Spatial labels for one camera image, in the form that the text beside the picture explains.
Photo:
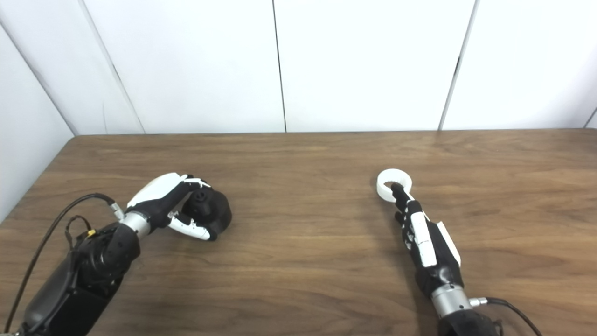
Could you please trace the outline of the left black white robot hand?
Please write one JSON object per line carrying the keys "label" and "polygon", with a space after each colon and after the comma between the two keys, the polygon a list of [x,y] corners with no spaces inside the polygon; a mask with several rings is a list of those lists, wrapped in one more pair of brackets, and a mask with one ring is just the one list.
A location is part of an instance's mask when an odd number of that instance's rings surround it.
{"label": "left black white robot hand", "polygon": [[126,206],[121,223],[131,228],[139,239],[157,228],[173,230],[205,241],[214,241],[218,234],[200,225],[190,215],[176,208],[186,196],[195,191],[212,191],[211,185],[192,175],[176,172],[160,175],[143,187]]}

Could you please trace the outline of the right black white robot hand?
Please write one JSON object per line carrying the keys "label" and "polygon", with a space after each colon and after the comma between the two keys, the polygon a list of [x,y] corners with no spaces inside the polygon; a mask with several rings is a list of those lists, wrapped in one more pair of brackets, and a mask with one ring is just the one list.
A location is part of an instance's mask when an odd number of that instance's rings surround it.
{"label": "right black white robot hand", "polygon": [[457,249],[443,223],[433,223],[418,200],[399,183],[390,187],[397,207],[403,244],[415,266],[415,281],[422,293],[431,294],[444,285],[464,287]]}

